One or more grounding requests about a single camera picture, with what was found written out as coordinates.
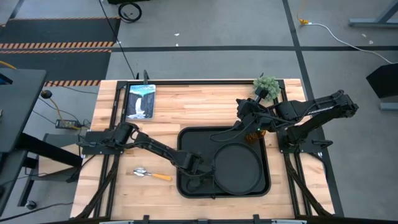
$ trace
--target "wooden table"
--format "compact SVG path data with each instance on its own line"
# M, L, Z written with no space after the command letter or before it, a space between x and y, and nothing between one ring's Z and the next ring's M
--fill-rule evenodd
M299 79L284 81L289 100L305 101ZM116 80L101 82L92 130L109 127L116 83ZM252 85L157 85L154 119L135 123L150 137L176 148L177 135L183 128L231 126L237 120L235 99L248 97L253 97ZM151 220L252 219L253 214L259 214L260 218L293 218L287 173L276 134L266 134L265 140L272 186L262 197L185 198L176 188L176 169L169 161L144 149L126 151L120 158L112 220L142 220L143 215L150 215ZM324 208L333 213L322 163L307 154L302 154L301 160L308 188ZM103 156L96 156L80 172L71 217L78 215L96 192L102 161ZM171 175L174 180L135 176L132 171L137 166ZM296 191L300 212L304 214L302 194L297 186ZM102 215L107 195L106 192L103 197Z

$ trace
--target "round black plate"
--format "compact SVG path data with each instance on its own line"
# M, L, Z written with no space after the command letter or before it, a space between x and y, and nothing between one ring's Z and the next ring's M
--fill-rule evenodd
M252 148L241 143L221 146L214 155L216 184L225 192L245 195L257 187L262 164Z

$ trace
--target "concrete floor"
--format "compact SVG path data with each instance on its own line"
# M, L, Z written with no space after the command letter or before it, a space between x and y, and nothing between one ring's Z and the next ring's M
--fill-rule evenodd
M11 14L16 0L0 1L0 13ZM398 45L398 29L353 29L350 17L372 17L390 0L311 1L301 17L327 25L334 34L354 45ZM289 1L295 18L300 1ZM104 2L108 16L115 16L116 6ZM293 46L282 1L260 0L151 0L139 2L142 19L121 24L119 39L123 47L166 47L202 45L278 45ZM17 17L95 17L103 16L94 0L25 0ZM321 27L298 28L300 45L337 46ZM397 52L379 52L398 62ZM277 78L302 78L295 52L281 51L201 51L201 52L128 52L135 72L146 69L153 78L255 78L261 72ZM362 52L304 52L304 61L315 97L343 89L359 105L354 118L324 125L325 136L334 141L329 148L341 203L346 217L398 220L398 156L395 137L398 113L382 112L365 77L378 66L380 58ZM121 53L111 55L107 79L131 78ZM98 91L98 87L79 87ZM90 119L95 95L64 88L51 88L62 110L81 121ZM39 101L35 110L55 121L57 115ZM65 133L42 118L30 119L25 132L42 138L45 133ZM21 191L18 181L15 195ZM40 207L73 201L76 184L41 182L34 185L31 200ZM25 212L15 210L10 201L4 215ZM71 206L37 212L10 223L66 220Z

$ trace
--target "orange handle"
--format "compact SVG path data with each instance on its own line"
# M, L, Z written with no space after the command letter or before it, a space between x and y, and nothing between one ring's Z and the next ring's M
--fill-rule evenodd
M167 175L162 175L162 174L152 174L152 176L160 178L160 179L164 179L164 180L168 180L171 181L172 177L171 176L167 176Z

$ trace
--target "black tray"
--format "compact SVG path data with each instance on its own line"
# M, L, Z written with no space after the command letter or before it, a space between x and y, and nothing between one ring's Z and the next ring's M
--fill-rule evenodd
M259 185L250 193L246 195L231 195L221 190L216 184L211 181L211 179L203 185L191 191L187 188L189 177L177 171L177 189L181 195L186 198L217 198L217 197L259 197L268 193L271 188L271 178L269 175L268 160L266 145L264 138L260 138L258 141L252 143L247 143L244 140L244 135L241 134L237 138L227 141L227 142L214 142L209 139L209 135L213 133L218 133L220 131L227 130L231 127L189 127L184 128L178 134L177 150L185 150L198 154L204 158L206 162L211 162L213 160L213 155L217 149L225 144L232 142L238 142L242 144L247 144L252 147L254 152L261 158L262 167L264 169L263 176ZM229 131L224 134L214 136L215 139L227 139L241 131Z

